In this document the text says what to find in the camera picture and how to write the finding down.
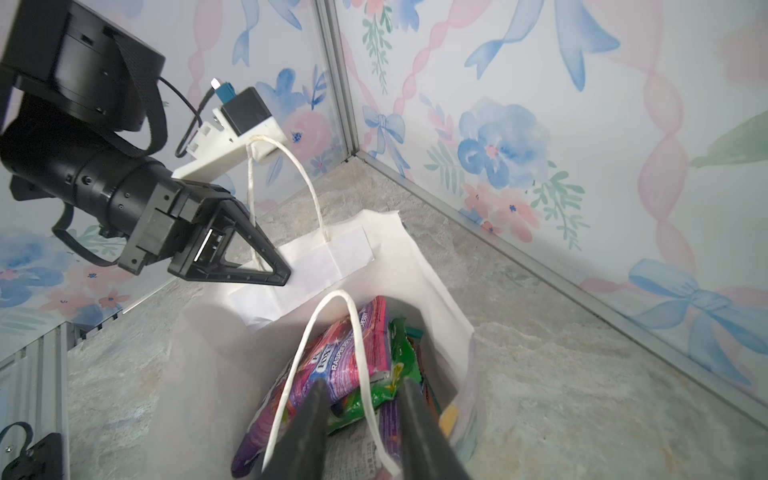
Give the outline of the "yellow snack packet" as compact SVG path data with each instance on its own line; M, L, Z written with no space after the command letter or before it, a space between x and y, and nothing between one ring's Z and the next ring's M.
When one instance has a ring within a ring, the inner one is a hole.
M449 439L458 421L459 409L451 403L440 414L438 425L446 439Z

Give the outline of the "green Fox's candy bag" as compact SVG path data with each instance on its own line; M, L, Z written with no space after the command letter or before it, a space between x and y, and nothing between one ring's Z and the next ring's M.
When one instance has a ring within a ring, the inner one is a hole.
M405 316L398 315L389 323L390 371L383 377L371 380L371 397L374 410L384 403L393 401L405 379L423 383L419 348L423 332L411 327ZM365 417L360 388L331 406L327 432L333 434Z

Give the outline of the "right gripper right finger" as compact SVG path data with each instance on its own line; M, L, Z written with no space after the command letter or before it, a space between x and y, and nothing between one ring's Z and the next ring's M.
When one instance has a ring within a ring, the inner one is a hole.
M419 385L404 380L397 394L404 479L469 480L434 420Z

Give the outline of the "purple Fox's candy bag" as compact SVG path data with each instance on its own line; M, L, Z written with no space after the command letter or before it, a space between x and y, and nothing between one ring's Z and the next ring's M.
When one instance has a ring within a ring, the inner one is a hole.
M369 379L383 377L390 371L390 338L387 300L377 296L359 311ZM278 402L285 386L287 364L264 396L231 464L231 473L242 478L250 473L266 449ZM352 326L347 318L328 327L310 340L294 377L289 400L283 412L280 432L284 433L317 380L327 383L331 406L360 388Z

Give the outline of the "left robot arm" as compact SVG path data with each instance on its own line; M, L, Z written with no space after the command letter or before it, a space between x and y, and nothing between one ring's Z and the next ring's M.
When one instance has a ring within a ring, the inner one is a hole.
M193 161L170 170L156 159L168 139L159 92L164 57L75 1L19 3L1 58L1 99L22 94L5 122L1 160L19 201L57 198L53 234L99 266L107 260L69 232L76 211L126 244L116 265L139 274L167 261L197 282L283 286L291 270L217 179L264 158L286 137L254 88L222 85L218 124L201 122Z

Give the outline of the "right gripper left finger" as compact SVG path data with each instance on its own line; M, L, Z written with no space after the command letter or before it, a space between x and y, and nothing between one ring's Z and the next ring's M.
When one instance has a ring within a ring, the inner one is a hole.
M317 479L323 477L330 391L323 380L309 394L270 460L264 459L261 480Z

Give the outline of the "floral paper bag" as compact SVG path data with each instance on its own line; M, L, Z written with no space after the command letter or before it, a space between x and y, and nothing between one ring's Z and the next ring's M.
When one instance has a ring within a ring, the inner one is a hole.
M474 331L395 212L281 248L274 286L184 306L145 479L464 479Z

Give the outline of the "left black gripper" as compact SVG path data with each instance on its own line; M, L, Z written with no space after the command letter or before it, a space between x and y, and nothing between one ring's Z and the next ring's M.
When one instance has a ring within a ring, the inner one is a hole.
M130 157L70 117L21 114L1 138L1 159L19 201L58 198L52 231L99 267L139 275L170 260L169 272L193 282L284 286L291 268L245 207L222 187L175 179L161 162ZM68 230L75 210L93 216L126 245L114 261L92 253Z

